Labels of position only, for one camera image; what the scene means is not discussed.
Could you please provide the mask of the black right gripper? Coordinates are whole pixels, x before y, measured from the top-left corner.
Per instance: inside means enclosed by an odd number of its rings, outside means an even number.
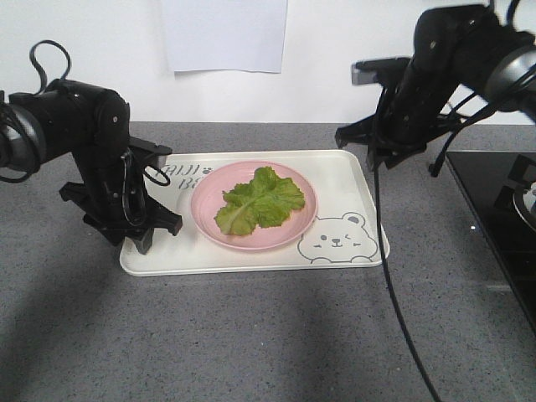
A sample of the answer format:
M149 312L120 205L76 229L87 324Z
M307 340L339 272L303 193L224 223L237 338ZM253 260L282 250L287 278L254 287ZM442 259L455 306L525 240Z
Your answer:
M373 142L367 149L367 169L374 171L382 163L392 168L448 131L450 123L440 113L459 85L447 61L414 56L400 82L384 86L375 116L339 127L336 145Z

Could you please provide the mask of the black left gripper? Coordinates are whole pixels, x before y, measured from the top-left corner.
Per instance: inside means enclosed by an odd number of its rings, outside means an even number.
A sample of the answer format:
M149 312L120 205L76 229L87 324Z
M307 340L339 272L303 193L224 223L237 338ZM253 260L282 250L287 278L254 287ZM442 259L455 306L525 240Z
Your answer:
M82 183L68 182L59 193L85 212L84 222L99 231L113 245L133 241L146 255L152 247L153 229L177 235L183 217L151 201L142 168L130 148L105 167L99 167L88 152L73 152Z

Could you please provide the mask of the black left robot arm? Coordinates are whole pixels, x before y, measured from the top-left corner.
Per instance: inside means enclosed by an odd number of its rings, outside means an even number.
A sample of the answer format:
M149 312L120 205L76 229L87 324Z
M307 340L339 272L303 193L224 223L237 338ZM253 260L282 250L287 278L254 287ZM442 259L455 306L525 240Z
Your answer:
M82 178L59 193L85 213L83 220L113 245L129 238L139 253L152 246L155 229L176 235L183 219L146 188L150 168L160 173L169 147L130 133L130 106L115 91L73 80L54 80L38 95L1 98L1 166L21 183L43 164L71 154Z

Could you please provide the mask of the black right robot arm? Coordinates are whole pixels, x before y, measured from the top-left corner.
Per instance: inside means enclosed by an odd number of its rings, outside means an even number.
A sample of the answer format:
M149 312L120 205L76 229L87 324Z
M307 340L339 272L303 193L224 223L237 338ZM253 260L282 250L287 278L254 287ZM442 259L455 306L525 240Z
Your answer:
M410 58L353 64L354 85L382 87L373 115L340 127L338 147L367 146L368 163L392 168L445 134L495 112L535 118L535 36L500 23L492 5L432 8L419 18Z

